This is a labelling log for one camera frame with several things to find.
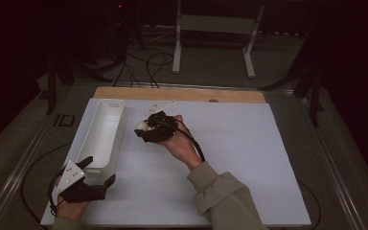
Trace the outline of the white table cover sheet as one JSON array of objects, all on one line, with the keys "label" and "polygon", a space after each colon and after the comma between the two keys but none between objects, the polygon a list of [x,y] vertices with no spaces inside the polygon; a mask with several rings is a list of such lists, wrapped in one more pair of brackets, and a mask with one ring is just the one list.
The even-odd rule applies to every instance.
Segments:
[{"label": "white table cover sheet", "polygon": [[[126,129],[116,181],[104,200],[92,202],[82,224],[103,227],[206,227],[192,202],[195,190],[187,167],[164,148],[133,131],[152,103],[125,102]],[[230,172],[251,191],[258,214],[269,227],[311,222],[282,137],[267,103],[177,102],[180,114],[218,172]]]}]

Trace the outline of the person's right hand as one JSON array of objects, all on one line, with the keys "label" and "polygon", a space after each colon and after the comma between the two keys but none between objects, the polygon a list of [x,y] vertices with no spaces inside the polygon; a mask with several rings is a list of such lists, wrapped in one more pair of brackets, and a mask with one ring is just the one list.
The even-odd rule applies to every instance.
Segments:
[{"label": "person's right hand", "polygon": [[190,171],[198,167],[202,160],[198,155],[193,142],[189,139],[189,130],[184,126],[181,115],[175,115],[179,131],[170,139],[159,142],[159,145],[165,147],[173,157],[184,163]]}]

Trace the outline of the black stand with legs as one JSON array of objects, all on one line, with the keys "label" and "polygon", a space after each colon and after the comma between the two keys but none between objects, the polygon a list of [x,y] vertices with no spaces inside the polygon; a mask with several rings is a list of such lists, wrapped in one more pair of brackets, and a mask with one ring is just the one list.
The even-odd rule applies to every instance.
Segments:
[{"label": "black stand with legs", "polygon": [[320,38],[320,34],[311,31],[306,36],[287,74],[272,84],[259,87],[260,91],[272,91],[289,82],[298,81],[293,89],[293,95],[297,98],[305,98],[311,92],[309,115],[315,127],[319,127],[317,113],[321,82],[321,59],[324,57],[325,45],[326,43]]}]

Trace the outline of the white plastic bin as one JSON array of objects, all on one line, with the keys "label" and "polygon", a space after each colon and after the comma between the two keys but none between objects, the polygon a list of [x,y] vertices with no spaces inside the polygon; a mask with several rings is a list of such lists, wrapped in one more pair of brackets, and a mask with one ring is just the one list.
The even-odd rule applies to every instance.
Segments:
[{"label": "white plastic bin", "polygon": [[123,100],[97,101],[78,154],[78,162],[93,157],[83,169],[88,176],[105,178],[115,173],[126,122]]}]

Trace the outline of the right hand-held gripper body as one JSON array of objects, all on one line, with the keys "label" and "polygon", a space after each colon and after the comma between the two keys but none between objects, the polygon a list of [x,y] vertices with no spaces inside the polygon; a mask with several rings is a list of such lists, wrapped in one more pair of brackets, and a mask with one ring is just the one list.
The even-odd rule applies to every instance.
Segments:
[{"label": "right hand-held gripper body", "polygon": [[143,139],[145,142],[163,142],[171,138],[176,129],[177,123],[173,116],[165,113],[165,109],[176,104],[176,101],[157,101],[144,112],[144,115],[153,119],[153,126],[149,126],[149,138]]}]

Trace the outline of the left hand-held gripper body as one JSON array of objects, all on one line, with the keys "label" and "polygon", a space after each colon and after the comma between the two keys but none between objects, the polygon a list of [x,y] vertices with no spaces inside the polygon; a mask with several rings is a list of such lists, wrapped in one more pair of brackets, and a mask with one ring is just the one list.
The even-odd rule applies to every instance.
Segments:
[{"label": "left hand-held gripper body", "polygon": [[56,193],[69,203],[105,199],[107,188],[104,185],[88,185],[84,182],[85,178],[83,169],[70,161],[62,170]]}]

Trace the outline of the black tripod stand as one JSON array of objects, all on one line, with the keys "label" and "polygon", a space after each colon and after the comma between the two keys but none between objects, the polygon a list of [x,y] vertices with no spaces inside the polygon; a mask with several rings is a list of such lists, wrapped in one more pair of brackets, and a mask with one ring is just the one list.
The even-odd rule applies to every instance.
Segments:
[{"label": "black tripod stand", "polygon": [[81,71],[85,76],[90,79],[99,82],[110,82],[109,79],[102,77],[98,72],[89,69],[82,63],[78,62],[75,58],[70,57],[66,53],[62,52],[59,47],[52,46],[48,53],[47,68],[48,68],[48,108],[47,114],[51,114],[57,104],[57,77],[64,84],[71,85],[74,83],[75,78],[71,72],[66,71],[66,66],[75,67],[78,71]]}]

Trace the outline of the person's left hand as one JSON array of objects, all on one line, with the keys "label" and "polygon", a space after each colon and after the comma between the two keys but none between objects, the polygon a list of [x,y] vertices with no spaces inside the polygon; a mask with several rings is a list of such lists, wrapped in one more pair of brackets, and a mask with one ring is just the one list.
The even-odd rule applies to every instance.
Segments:
[{"label": "person's left hand", "polygon": [[57,217],[80,221],[86,208],[90,204],[89,201],[79,203],[69,203],[61,195],[57,196]]}]

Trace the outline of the white metal stand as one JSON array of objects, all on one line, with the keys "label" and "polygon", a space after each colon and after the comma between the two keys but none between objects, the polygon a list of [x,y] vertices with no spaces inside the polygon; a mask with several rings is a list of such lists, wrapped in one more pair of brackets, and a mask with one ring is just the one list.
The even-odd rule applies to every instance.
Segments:
[{"label": "white metal stand", "polygon": [[181,10],[182,0],[177,0],[176,24],[175,24],[175,47],[172,60],[172,71],[180,72],[182,42],[182,31],[197,31],[209,33],[229,33],[249,35],[249,41],[242,48],[247,77],[256,77],[251,51],[258,34],[260,23],[265,11],[265,5],[260,4],[257,15],[254,18],[221,17],[209,15],[183,14]]}]

